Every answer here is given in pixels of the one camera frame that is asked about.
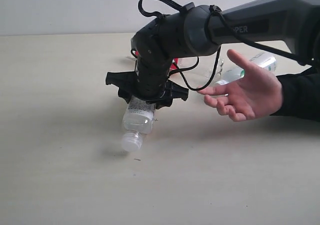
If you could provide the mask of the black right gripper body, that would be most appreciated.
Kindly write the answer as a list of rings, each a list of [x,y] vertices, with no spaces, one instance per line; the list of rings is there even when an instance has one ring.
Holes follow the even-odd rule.
[[[184,18],[178,14],[156,18],[131,39],[138,52],[133,71],[108,72],[106,85],[118,87],[118,96],[129,102],[132,97],[157,109],[170,107],[174,99],[186,101],[189,90],[169,80],[173,59],[186,53],[183,43]]]

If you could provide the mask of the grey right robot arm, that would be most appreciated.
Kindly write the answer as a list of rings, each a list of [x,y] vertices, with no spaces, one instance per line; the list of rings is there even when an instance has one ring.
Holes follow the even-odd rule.
[[[320,0],[256,0],[227,10],[157,1],[176,12],[148,12],[139,1],[139,12],[152,21],[131,39],[135,68],[106,74],[105,83],[126,102],[135,97],[160,109],[187,100],[191,86],[170,80],[174,59],[219,56],[223,44],[244,43],[302,66],[320,66]]]

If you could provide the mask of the person's open bare hand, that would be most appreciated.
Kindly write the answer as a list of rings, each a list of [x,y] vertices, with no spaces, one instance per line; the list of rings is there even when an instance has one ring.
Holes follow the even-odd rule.
[[[204,96],[204,103],[234,122],[255,120],[278,111],[283,95],[282,85],[277,77],[234,49],[227,51],[227,57],[244,69],[244,77],[198,91]]]

